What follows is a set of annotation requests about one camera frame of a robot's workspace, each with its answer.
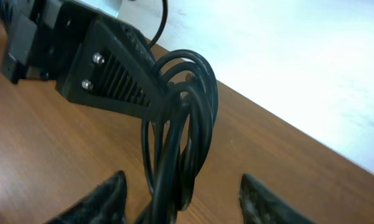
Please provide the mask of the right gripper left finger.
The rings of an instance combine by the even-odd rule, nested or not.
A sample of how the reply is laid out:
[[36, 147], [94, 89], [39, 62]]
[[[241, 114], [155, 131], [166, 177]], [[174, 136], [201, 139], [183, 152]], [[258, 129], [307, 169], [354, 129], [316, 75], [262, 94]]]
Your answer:
[[124, 224], [127, 197], [126, 176], [122, 170], [115, 172], [88, 195], [48, 224]]

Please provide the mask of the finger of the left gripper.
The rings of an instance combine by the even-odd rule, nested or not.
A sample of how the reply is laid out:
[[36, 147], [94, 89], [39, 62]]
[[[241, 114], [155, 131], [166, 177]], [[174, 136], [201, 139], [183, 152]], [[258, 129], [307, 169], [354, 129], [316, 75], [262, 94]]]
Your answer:
[[133, 73], [152, 73], [155, 60], [142, 33], [130, 24], [114, 21], [111, 25], [111, 54]]

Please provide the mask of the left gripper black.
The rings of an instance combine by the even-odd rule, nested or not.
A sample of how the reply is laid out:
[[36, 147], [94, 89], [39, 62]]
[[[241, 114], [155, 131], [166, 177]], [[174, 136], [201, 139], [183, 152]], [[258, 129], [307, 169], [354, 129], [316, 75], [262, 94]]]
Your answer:
[[153, 72], [133, 73], [116, 59], [114, 20], [95, 17], [96, 9], [77, 1], [0, 0], [2, 74], [14, 84], [58, 79], [57, 91], [72, 103], [155, 120], [164, 85]]

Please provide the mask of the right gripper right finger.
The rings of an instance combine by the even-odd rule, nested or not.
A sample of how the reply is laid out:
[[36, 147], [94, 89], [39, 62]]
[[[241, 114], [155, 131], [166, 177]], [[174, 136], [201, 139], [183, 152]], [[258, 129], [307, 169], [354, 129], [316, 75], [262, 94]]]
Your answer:
[[251, 174], [242, 175], [239, 202], [244, 224], [314, 224]]

